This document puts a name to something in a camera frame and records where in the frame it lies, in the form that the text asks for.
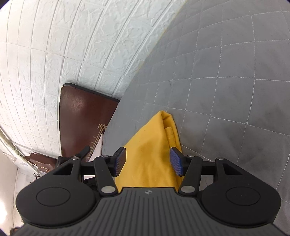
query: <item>ribbed gray surface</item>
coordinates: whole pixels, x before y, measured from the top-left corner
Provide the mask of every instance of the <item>ribbed gray surface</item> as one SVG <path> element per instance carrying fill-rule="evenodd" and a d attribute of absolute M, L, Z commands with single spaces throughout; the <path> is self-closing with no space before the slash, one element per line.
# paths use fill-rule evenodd
<path fill-rule="evenodd" d="M 90 235 L 198 235 L 198 236 L 282 236 L 273 225 L 236 229 L 208 217 L 194 198 L 177 195 L 173 188 L 125 188 L 116 197 L 103 198 L 82 222 L 60 229 L 25 225 L 16 236 Z"/>

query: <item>gold decorative pattern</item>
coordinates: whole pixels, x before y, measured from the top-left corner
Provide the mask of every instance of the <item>gold decorative pattern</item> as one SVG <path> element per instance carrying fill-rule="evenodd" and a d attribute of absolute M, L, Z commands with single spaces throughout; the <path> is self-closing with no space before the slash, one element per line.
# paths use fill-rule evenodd
<path fill-rule="evenodd" d="M 95 150 L 95 148 L 96 148 L 96 145 L 97 145 L 97 143 L 98 143 L 98 141 L 99 141 L 99 139 L 100 139 L 100 136 L 101 136 L 103 130 L 105 130 L 106 128 L 107 128 L 107 125 L 104 125 L 104 124 L 99 124 L 99 125 L 98 125 L 98 129 L 100 129 L 100 131 L 99 131 L 99 133 L 98 133 L 98 135 L 97 135 L 96 137 L 94 136 L 94 138 L 96 138 L 96 140 L 95 140 L 95 142 L 94 142 L 94 145 L 93 145 L 92 148 L 91 148 L 91 151 L 90 151 L 89 156 L 88 156 L 88 160 L 89 160 L 90 157 L 92 156 L 92 154 L 93 154 L 93 152 L 94 152 L 94 150 Z"/>

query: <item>logo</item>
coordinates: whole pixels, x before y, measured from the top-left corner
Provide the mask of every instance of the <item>logo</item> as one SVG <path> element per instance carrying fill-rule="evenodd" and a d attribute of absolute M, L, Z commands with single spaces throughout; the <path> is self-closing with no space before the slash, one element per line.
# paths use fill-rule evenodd
<path fill-rule="evenodd" d="M 148 194 L 148 195 L 150 195 L 153 192 L 151 190 L 146 190 L 145 193 Z"/>

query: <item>white textured wallpaper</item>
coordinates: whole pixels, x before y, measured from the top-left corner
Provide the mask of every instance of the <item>white textured wallpaper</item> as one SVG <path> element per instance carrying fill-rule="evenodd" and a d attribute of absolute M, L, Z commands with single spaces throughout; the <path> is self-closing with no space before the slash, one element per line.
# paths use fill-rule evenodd
<path fill-rule="evenodd" d="M 22 146 L 60 155 L 61 86 L 120 99 L 184 2 L 9 1 L 0 9 L 1 127 Z"/>

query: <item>blue gripper pad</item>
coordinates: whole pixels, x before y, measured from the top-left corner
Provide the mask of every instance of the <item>blue gripper pad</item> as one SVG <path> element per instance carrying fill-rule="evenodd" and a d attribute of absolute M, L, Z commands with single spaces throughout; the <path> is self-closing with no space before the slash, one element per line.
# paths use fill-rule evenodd
<path fill-rule="evenodd" d="M 181 164 L 181 159 L 172 148 L 170 149 L 170 162 L 173 169 L 175 170 L 175 173 L 178 176 L 183 176 L 184 174 L 183 174 L 183 167 Z"/>
<path fill-rule="evenodd" d="M 121 173 L 121 170 L 126 162 L 126 149 L 123 149 L 123 151 L 118 155 L 115 161 L 115 175 L 119 176 Z"/>

